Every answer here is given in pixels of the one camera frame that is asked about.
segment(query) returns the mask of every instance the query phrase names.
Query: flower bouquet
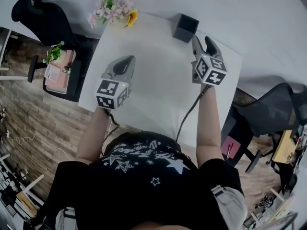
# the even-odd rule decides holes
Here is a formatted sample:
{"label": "flower bouquet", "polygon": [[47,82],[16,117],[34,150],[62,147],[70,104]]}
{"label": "flower bouquet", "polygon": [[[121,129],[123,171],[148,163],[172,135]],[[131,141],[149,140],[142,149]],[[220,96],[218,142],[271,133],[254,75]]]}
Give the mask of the flower bouquet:
{"label": "flower bouquet", "polygon": [[138,19],[138,11],[133,10],[134,2],[131,0],[103,0],[97,4],[98,9],[89,14],[88,22],[91,28],[97,27],[98,23],[105,24],[123,20],[125,26],[133,26]]}
{"label": "flower bouquet", "polygon": [[63,45],[64,42],[61,41],[58,45],[54,46],[50,52],[47,51],[47,59],[43,59],[43,63],[48,65],[50,62],[55,60],[61,62],[66,56],[66,51],[61,49]]}

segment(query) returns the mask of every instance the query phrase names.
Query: black box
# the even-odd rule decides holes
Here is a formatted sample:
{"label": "black box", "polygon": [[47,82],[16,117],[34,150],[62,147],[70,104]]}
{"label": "black box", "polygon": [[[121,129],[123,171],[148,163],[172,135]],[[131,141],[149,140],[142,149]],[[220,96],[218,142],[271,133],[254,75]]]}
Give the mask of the black box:
{"label": "black box", "polygon": [[199,21],[181,14],[173,33],[173,38],[189,43],[197,31]]}

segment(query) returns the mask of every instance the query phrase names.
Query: person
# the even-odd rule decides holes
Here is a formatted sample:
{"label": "person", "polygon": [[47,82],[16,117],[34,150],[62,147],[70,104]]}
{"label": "person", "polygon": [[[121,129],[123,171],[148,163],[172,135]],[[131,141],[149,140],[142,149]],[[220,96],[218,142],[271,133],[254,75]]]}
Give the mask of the person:
{"label": "person", "polygon": [[108,121],[98,107],[76,160],[58,165],[48,199],[32,226],[45,219],[55,229],[57,214],[70,206],[79,230],[241,228],[247,207],[238,171],[221,153],[214,88],[208,88],[199,103],[198,166],[174,140],[152,132],[122,134],[99,158]]}

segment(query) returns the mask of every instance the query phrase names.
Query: wooden floor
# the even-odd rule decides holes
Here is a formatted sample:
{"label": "wooden floor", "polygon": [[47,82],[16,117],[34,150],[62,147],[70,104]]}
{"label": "wooden floor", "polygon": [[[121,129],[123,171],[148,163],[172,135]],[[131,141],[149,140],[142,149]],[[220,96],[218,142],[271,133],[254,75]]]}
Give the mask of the wooden floor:
{"label": "wooden floor", "polygon": [[[14,42],[12,49],[7,54],[9,72],[3,75],[27,75],[29,64],[34,55],[39,55],[40,60],[45,56],[47,48],[32,39],[24,36]],[[53,97],[43,91],[44,69],[35,72],[32,83],[26,80],[0,81],[0,103],[6,107],[7,114],[0,131],[5,136],[6,129],[12,129],[12,134],[4,139],[1,145],[1,154],[9,152],[11,157],[7,160],[13,168],[28,171],[27,177],[31,180],[44,174],[34,191],[46,199],[52,185],[57,164],[67,161],[65,154],[51,147],[39,137],[33,141],[26,139],[22,146],[14,139],[23,137],[32,138],[39,134],[52,145],[62,148],[70,159],[73,159],[77,150],[80,137],[92,115],[91,112],[78,107],[77,103]],[[110,142],[118,134],[126,132],[129,128],[121,128],[109,139]],[[253,139],[250,149],[256,153],[257,149],[267,150],[271,147],[268,137]],[[196,162],[195,148],[182,146],[183,151]],[[271,187],[278,189],[279,176],[261,159],[252,173],[244,171],[249,160],[243,157],[237,165],[241,176],[241,183],[245,193],[249,211],[258,203]]]}

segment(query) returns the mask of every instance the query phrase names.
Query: mesh chair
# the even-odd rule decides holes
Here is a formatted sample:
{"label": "mesh chair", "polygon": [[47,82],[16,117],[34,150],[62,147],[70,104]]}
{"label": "mesh chair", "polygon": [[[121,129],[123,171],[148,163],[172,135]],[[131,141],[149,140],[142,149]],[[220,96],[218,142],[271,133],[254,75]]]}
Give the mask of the mesh chair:
{"label": "mesh chair", "polygon": [[249,142],[246,138],[243,140],[242,145],[242,135],[240,134],[242,130],[250,129],[253,136],[267,135],[282,132],[284,130],[296,130],[300,125],[304,126],[307,124],[307,89],[301,93],[293,93],[292,88],[288,83],[281,83],[271,89],[268,93],[262,96],[260,99],[248,104],[248,105],[238,105],[233,103],[233,107],[240,114],[238,116],[236,111],[232,109],[229,113],[226,122],[225,129],[222,129],[222,137],[226,137],[225,132],[229,129],[228,123],[233,123],[235,119],[236,125],[233,125],[233,129],[228,133],[229,136],[233,137],[235,140],[241,143],[239,150],[243,150],[236,155],[234,159],[228,162],[231,165],[236,165],[240,160],[242,155],[245,153],[247,157],[251,160],[246,173],[252,171],[252,169],[257,164],[261,157],[265,157],[275,151],[277,148],[277,142],[274,140],[273,136],[273,149],[262,155],[260,151],[256,155],[253,155],[248,149],[248,144],[252,140],[252,136],[249,134]]}
{"label": "mesh chair", "polygon": [[[12,9],[12,19],[28,27],[44,45],[52,46],[64,41],[65,45],[62,49],[76,51],[66,93],[47,90],[45,78],[43,89],[56,97],[73,102],[79,101],[85,75],[93,56],[93,49],[87,37],[74,34],[64,11],[51,2],[18,0]],[[38,63],[37,60],[38,56],[35,56],[30,64],[29,82],[32,82],[35,70],[47,67],[46,64]]]}

